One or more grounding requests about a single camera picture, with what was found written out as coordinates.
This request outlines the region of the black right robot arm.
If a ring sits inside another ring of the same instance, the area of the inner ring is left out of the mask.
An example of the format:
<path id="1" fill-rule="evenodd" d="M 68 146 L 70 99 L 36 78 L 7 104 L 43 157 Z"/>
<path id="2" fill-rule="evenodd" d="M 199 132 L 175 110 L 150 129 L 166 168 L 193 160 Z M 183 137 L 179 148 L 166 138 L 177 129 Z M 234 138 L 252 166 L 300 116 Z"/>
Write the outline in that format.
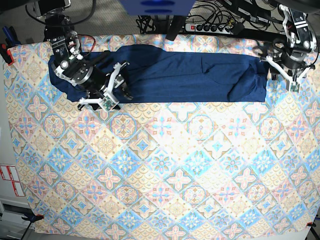
<path id="1" fill-rule="evenodd" d="M 70 84 L 82 96 L 78 110 L 90 105 L 95 110 L 108 112 L 120 109 L 118 95 L 132 100 L 124 72 L 129 62 L 117 62 L 112 71 L 102 72 L 97 64 L 103 63 L 111 52 L 106 50 L 96 57 L 84 53 L 75 23 L 63 11 L 71 5 L 69 0 L 36 0 L 32 4 L 33 20 L 45 26 L 44 36 L 53 50 L 54 60 L 50 68 L 62 83 Z"/>

